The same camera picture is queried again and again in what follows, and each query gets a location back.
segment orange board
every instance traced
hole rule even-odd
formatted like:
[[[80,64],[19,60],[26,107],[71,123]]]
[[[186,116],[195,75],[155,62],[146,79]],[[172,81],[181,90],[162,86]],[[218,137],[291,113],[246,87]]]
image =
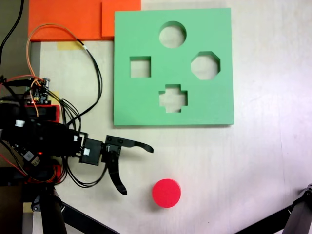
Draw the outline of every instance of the orange board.
[[[114,39],[115,11],[140,9],[141,0],[29,0],[28,34],[41,24],[57,23],[80,40]],[[66,40],[74,39],[65,30],[47,27],[31,41]]]
[[[140,11],[140,10],[141,10],[141,0],[103,0],[102,38],[104,40],[114,39],[115,11]]]

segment black tripod leg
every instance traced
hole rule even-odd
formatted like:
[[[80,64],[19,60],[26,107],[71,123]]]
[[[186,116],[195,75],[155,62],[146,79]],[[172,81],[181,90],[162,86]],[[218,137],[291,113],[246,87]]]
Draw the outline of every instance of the black tripod leg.
[[[81,231],[85,234],[119,234],[115,230],[105,226],[95,219],[87,216],[79,210],[63,203],[62,213],[69,226]]]
[[[237,232],[236,234],[274,234],[285,227],[291,210],[292,206],[286,207],[285,209],[276,212],[275,214]]]
[[[44,234],[67,234],[59,201],[51,195],[43,195],[40,199],[42,226]]]
[[[283,234],[308,234],[312,222],[312,210],[306,201],[296,204],[292,210]]]

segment orange wire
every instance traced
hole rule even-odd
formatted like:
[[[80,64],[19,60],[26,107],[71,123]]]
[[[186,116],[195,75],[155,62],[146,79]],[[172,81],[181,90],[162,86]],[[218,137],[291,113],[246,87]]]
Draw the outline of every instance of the orange wire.
[[[57,173],[55,168],[53,168],[53,170],[54,170],[54,172],[53,172],[53,176],[51,177],[51,179],[48,179],[48,180],[45,180],[45,181],[37,180],[37,179],[34,179],[34,178],[32,178],[32,179],[35,180],[35,181],[38,181],[38,182],[47,182],[47,183],[52,182],[54,180],[55,176],[56,176],[56,173]]]
[[[60,24],[57,24],[57,23],[46,23],[46,24],[42,24],[40,26],[38,26],[37,28],[35,28],[29,35],[28,39],[27,39],[27,44],[26,44],[26,60],[27,60],[27,65],[28,65],[28,68],[29,68],[29,71],[30,73],[35,77],[35,72],[33,70],[33,67],[31,66],[31,62],[30,62],[30,58],[29,58],[29,47],[30,47],[30,40],[31,40],[31,37],[36,33],[36,31],[38,31],[39,29],[43,28],[43,27],[56,27],[56,28],[61,28],[61,29],[65,29],[66,31],[68,31],[75,39],[78,39],[75,34],[70,31],[68,28],[66,28],[65,26],[63,25],[60,25]],[[31,91],[30,91],[30,97],[32,99],[32,102],[34,104],[34,107],[36,109],[36,113],[37,113],[37,117],[39,117],[39,114],[38,114],[38,109],[37,109],[37,106],[33,100],[33,97],[32,97],[32,94],[31,94]]]
[[[36,77],[36,76],[33,76],[33,75],[22,75],[22,76],[16,76],[16,77],[8,78],[8,79],[6,80],[6,82],[12,81],[12,80],[14,80],[14,79],[23,78],[23,77],[33,77],[33,78],[36,78],[36,79],[41,79],[41,80],[43,80],[42,78]]]
[[[34,80],[30,86],[30,90],[29,90],[29,94],[30,94],[30,98],[31,98],[31,102],[33,103],[34,107],[35,107],[35,110],[36,110],[36,113],[37,113],[37,117],[39,117],[39,112],[38,112],[38,108],[37,108],[37,105],[34,101],[34,98],[33,98],[33,95],[31,93],[31,88],[33,87],[34,83],[36,82],[36,80]]]
[[[56,27],[56,28],[61,28],[61,29],[65,29],[66,31],[68,31],[75,39],[78,39],[75,34],[70,31],[68,28],[66,28],[65,26],[63,25],[60,25],[60,24],[57,24],[57,23],[46,23],[46,24],[42,24],[40,26],[38,26],[37,28],[35,28],[29,35],[28,37],[28,40],[27,40],[27,44],[26,44],[26,60],[27,60],[27,65],[28,65],[28,68],[29,68],[29,71],[32,75],[35,75],[35,72],[31,66],[31,63],[30,63],[30,59],[29,59],[29,47],[30,47],[30,40],[31,40],[31,37],[36,33],[36,31],[38,31],[40,28],[43,28],[43,27]]]
[[[15,167],[20,173],[22,173],[22,175],[24,175],[25,177],[27,176],[20,168],[18,168],[16,165],[14,165],[12,162],[10,162],[5,156],[3,156],[2,154],[0,154],[0,157],[2,157],[4,159],[4,161],[6,161],[7,163],[9,163],[10,165],[12,165],[13,167]]]

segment white table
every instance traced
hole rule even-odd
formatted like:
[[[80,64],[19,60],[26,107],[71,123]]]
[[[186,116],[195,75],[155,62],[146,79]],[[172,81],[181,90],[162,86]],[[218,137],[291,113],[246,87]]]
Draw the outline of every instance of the white table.
[[[121,195],[106,175],[82,189],[67,179],[60,197],[122,234],[231,234],[288,206],[312,182],[312,1],[142,0],[142,9],[232,8],[235,124],[230,127],[113,126],[111,41],[86,45],[103,74],[99,104],[82,118],[82,131],[154,147],[122,149]],[[41,44],[40,76],[80,111],[96,98],[96,78],[81,50]],[[74,173],[97,179],[100,166],[71,159]],[[182,187],[180,202],[160,209],[151,196],[160,179]],[[40,233],[36,214],[34,233]]]

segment green foam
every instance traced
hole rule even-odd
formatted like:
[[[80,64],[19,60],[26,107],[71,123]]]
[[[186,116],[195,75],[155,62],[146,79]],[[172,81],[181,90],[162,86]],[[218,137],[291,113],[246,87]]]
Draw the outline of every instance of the green foam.
[[[169,22],[185,28],[186,40],[180,47],[167,48],[159,41]],[[220,72],[200,80],[191,63],[205,54],[220,61]],[[149,57],[151,77],[131,78],[130,60]],[[166,113],[159,104],[159,93],[170,85],[187,92],[187,106],[180,113]],[[114,125],[233,123],[230,8],[116,12]]]

